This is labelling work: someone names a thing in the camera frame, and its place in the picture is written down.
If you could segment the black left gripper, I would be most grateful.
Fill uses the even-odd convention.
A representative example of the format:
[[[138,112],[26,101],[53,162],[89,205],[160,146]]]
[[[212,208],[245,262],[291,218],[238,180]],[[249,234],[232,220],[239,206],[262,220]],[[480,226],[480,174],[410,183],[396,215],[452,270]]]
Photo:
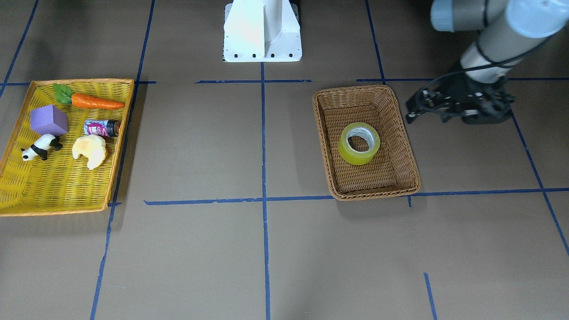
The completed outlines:
[[[509,94],[505,90],[507,77],[501,76],[495,83],[481,83],[462,72],[447,77],[447,95],[428,89],[419,90],[405,103],[406,124],[419,120],[435,119],[446,123],[460,118],[469,109],[504,110],[509,107]]]

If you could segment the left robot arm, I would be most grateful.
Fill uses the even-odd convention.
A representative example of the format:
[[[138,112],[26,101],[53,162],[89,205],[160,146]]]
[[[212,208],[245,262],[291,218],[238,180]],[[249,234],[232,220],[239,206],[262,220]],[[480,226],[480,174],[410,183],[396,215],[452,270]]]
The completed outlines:
[[[442,122],[500,124],[513,115],[507,73],[567,23],[566,0],[435,0],[430,19],[438,31],[480,31],[441,75],[406,101],[408,124],[435,113]]]

